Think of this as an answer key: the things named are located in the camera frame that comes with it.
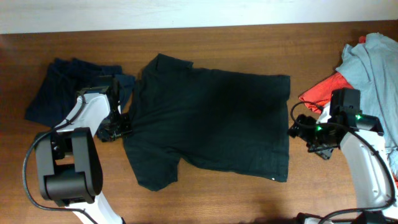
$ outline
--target brown wooden surface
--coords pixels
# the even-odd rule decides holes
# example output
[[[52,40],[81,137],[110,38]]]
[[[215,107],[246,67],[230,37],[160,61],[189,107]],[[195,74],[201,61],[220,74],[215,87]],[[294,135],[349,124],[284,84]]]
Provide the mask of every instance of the brown wooden surface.
[[[54,57],[122,65],[127,74],[136,75],[160,52],[191,60],[195,67],[291,75],[290,108],[299,94],[333,73],[345,44],[356,44],[359,36],[370,32],[397,40],[397,29],[397,21],[381,21],[2,35],[0,222],[79,223],[71,213],[33,207],[22,189],[25,152],[35,134],[47,129],[24,121],[24,111]],[[300,108],[297,114],[305,111]],[[181,161],[178,182],[160,192],[137,185],[121,140],[96,139],[96,147],[103,192],[127,223],[238,223],[257,217],[291,218],[298,212],[326,215],[356,205],[342,153],[336,151],[330,161],[323,161],[308,154],[299,139],[290,139],[287,183],[198,169]],[[28,183],[40,203],[54,205],[39,195],[34,156]]]

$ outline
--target folded dark cloth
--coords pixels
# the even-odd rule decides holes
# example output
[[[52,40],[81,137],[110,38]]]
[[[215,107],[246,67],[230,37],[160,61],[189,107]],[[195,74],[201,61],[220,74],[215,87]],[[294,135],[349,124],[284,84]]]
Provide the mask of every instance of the folded dark cloth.
[[[25,119],[49,127],[61,123],[75,106],[76,92],[103,75],[115,76],[119,80],[123,109],[134,88],[135,78],[123,75],[121,66],[99,66],[75,58],[72,61],[56,58],[49,65],[38,94],[26,109]]]
[[[124,149],[138,183],[177,181],[180,158],[211,170],[287,181],[290,77],[192,68],[159,54],[136,83]]]

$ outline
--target white surface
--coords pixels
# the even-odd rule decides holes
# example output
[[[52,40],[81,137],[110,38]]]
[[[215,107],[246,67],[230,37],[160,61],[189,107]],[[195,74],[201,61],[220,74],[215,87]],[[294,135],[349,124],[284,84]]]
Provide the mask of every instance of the white surface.
[[[388,164],[384,138],[372,131],[359,130],[357,133],[370,143],[375,150],[379,151],[384,162]],[[372,156],[368,147],[351,133],[347,133],[344,136],[340,146],[351,171],[356,203],[359,208],[384,205],[390,197],[398,199],[397,194],[391,195],[391,189],[388,184],[387,175],[392,178],[390,168],[387,166],[389,173],[386,174],[376,157]],[[386,217],[398,218],[397,202],[383,210],[383,214]]]
[[[80,115],[72,122],[71,125],[59,129],[57,132],[73,131],[75,128],[89,127],[91,135],[94,136],[100,126],[102,120],[109,115],[111,107],[109,105],[108,97],[105,94],[100,93],[88,93],[85,94],[86,105],[81,111]],[[75,107],[68,114],[67,119],[71,120],[77,111],[80,109],[82,103],[81,96],[77,98]],[[57,126],[61,126],[66,123],[63,120]]]
[[[398,19],[397,0],[3,0],[0,33]]]
[[[104,194],[101,192],[95,197],[94,203],[89,204],[87,202],[73,203],[66,208],[80,208],[86,211],[98,224],[122,224],[121,217],[116,214]],[[74,214],[84,224],[92,224],[92,222],[82,213],[74,212]]]

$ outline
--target gray cloth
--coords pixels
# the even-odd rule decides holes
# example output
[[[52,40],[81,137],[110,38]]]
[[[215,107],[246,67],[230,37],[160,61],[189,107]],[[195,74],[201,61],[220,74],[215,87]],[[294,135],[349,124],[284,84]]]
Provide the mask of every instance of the gray cloth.
[[[346,45],[342,58],[336,71],[361,90],[363,113],[380,119],[390,166],[398,176],[398,43],[378,33],[368,34],[365,44]]]

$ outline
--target white wall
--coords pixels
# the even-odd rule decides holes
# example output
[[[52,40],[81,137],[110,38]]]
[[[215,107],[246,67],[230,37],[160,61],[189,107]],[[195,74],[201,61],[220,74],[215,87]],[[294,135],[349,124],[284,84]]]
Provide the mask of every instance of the white wall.
[[[0,0],[0,33],[398,19],[398,0]]]

